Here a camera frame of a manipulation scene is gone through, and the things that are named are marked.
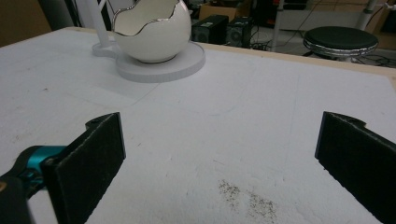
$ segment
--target round stool seat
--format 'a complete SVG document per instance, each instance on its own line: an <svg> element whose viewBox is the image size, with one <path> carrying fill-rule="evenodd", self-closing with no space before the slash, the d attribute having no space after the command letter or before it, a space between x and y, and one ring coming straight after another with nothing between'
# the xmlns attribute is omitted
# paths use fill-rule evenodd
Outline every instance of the round stool seat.
<svg viewBox="0 0 396 224"><path fill-rule="evenodd" d="M324 26L305 33L304 45L319 55L330 57L351 57L375 50L378 39L362 30Z"/></svg>

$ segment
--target teal metallic part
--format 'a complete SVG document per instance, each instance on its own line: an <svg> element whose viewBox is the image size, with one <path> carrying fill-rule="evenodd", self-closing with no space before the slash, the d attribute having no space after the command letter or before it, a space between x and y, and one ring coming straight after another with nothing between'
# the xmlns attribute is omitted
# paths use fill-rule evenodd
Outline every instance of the teal metallic part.
<svg viewBox="0 0 396 224"><path fill-rule="evenodd" d="M38 148L35 153L30 157L29 161L27 162L26 168L33 168L37 170L41 175L41 168L40 162L45 160L50 156L54 156L64 150L65 147L61 146L53 146L53 147L40 147Z"/></svg>

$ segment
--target white bowl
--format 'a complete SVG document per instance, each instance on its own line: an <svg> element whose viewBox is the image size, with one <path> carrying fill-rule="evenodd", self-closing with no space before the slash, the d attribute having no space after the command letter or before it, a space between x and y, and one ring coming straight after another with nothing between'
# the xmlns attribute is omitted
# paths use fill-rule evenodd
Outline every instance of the white bowl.
<svg viewBox="0 0 396 224"><path fill-rule="evenodd" d="M120 48L143 63L161 63L186 48L190 13L182 0L137 0L114 15L113 32Z"/></svg>

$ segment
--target white table surface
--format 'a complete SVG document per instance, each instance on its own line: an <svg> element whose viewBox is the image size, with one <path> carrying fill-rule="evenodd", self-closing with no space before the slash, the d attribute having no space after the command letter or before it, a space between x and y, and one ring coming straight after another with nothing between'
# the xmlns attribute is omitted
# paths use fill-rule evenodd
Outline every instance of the white table surface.
<svg viewBox="0 0 396 224"><path fill-rule="evenodd" d="M377 223L314 154L323 111L396 142L388 77L206 45L198 73L141 84L92 56L97 42L61 30L0 49L0 174L120 112L127 158L88 223ZM56 223L46 191L29 203Z"/></svg>

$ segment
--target black speaker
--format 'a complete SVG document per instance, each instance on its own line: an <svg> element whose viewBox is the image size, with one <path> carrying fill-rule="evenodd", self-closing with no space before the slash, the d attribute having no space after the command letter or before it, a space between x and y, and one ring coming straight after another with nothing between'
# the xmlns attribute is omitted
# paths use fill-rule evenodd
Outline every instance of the black speaker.
<svg viewBox="0 0 396 224"><path fill-rule="evenodd" d="M232 47L248 49L252 27L252 18L235 18L227 25L226 42Z"/></svg>
<svg viewBox="0 0 396 224"><path fill-rule="evenodd" d="M191 27L191 40L209 44L225 44L228 16L212 15Z"/></svg>

